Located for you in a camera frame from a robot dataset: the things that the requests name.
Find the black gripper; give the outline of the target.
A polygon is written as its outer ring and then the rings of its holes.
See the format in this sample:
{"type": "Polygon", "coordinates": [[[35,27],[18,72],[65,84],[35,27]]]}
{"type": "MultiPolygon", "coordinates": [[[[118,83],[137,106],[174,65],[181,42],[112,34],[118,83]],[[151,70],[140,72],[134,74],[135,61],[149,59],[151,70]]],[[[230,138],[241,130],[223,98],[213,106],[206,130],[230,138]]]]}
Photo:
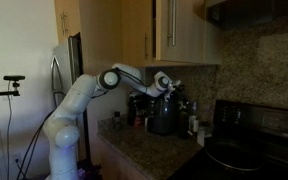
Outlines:
{"type": "Polygon", "coordinates": [[[182,91],[185,89],[185,86],[181,84],[180,80],[172,81],[165,91],[165,99],[169,100],[172,97],[180,98],[182,96],[182,91]]]}

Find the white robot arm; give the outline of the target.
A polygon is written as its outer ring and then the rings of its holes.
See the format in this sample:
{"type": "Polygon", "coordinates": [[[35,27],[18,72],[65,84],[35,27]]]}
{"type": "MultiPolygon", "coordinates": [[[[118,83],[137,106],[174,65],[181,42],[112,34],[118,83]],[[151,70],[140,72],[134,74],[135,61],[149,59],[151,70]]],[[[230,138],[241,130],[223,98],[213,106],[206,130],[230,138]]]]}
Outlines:
{"type": "Polygon", "coordinates": [[[83,74],[74,82],[63,101],[43,124],[50,148],[50,174],[45,180],[80,180],[76,156],[80,132],[75,120],[87,109],[97,91],[107,92],[120,83],[126,83],[151,97],[164,95],[164,100],[168,101],[171,93],[181,84],[180,80],[172,80],[162,71],[154,75],[154,82],[150,86],[144,85],[140,78],[141,73],[137,68],[116,63],[97,76],[83,74]]]}

